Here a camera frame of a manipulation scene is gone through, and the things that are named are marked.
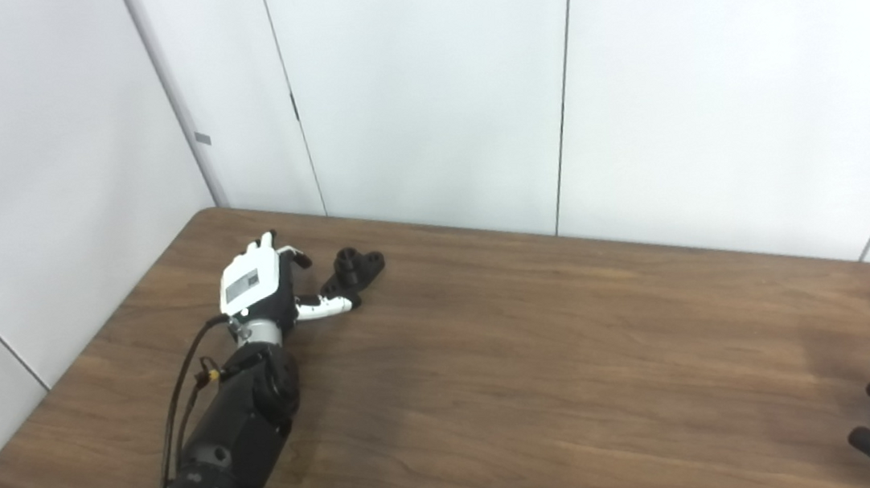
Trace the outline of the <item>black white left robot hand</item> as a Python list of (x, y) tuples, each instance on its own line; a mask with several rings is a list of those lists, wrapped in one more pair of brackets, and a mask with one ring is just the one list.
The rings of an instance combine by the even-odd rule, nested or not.
[(298, 295), (293, 269), (311, 268), (313, 262), (299, 248), (277, 248), (276, 234), (267, 231), (251, 241), (220, 279), (220, 313), (239, 347), (248, 343), (281, 347), (298, 322), (339, 316), (361, 304), (355, 293)]

